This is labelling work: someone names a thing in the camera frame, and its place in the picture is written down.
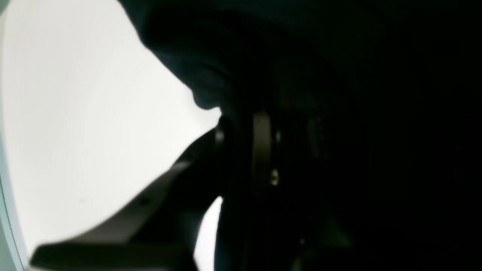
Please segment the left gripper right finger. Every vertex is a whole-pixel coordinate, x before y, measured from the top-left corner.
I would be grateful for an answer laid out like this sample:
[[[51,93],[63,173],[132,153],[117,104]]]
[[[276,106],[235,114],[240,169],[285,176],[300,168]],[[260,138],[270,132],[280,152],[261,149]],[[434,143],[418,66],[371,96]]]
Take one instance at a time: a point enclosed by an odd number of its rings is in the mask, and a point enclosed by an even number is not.
[[[252,131],[252,188],[276,187],[279,185],[276,152],[281,142],[281,134],[266,111],[253,115]]]

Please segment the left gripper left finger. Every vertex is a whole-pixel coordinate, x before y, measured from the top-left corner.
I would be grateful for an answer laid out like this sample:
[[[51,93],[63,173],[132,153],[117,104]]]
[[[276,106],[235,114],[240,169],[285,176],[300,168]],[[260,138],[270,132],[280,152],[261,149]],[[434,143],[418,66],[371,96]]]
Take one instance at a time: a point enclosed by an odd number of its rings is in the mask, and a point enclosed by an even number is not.
[[[39,246],[42,271],[196,271],[200,223],[219,196],[224,131],[202,135],[160,177],[91,230]]]

